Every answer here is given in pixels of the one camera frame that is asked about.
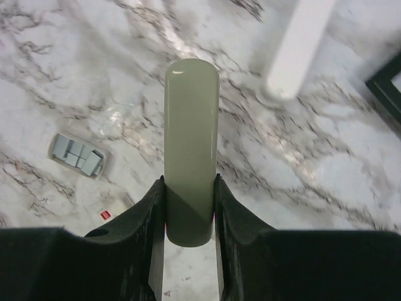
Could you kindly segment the cream plastic piece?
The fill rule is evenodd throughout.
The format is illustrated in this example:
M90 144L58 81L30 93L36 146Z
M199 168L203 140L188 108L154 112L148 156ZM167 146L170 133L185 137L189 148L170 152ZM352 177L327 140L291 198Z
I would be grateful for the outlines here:
M164 178L168 239L198 247L211 238L214 215L219 75L209 62L187 58L165 74Z

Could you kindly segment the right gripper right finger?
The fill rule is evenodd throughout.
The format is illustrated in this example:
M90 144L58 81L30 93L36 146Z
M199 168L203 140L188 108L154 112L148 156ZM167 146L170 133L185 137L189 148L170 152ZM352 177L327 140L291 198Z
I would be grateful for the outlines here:
M400 235L277 230L214 182L221 300L399 300Z

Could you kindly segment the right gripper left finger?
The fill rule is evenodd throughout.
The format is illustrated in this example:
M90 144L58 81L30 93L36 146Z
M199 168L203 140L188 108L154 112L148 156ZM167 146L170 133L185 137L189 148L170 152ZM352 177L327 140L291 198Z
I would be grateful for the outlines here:
M85 236L64 228L1 230L2 300L160 300L165 183Z

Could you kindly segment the white stapler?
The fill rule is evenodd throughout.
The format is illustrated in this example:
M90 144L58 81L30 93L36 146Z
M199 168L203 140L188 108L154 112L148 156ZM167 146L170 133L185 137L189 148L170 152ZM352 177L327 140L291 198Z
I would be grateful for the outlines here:
M298 1L285 34L264 72L261 91L278 103L298 95L325 33L336 1Z

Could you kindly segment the white staple box sleeve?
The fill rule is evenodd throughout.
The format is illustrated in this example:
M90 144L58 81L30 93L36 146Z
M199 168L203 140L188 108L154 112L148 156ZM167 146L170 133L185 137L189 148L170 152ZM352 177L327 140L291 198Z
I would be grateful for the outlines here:
M121 194L116 198L106 199L98 209L98 215L103 221L109 221L131 208L134 204L135 202L128 194Z

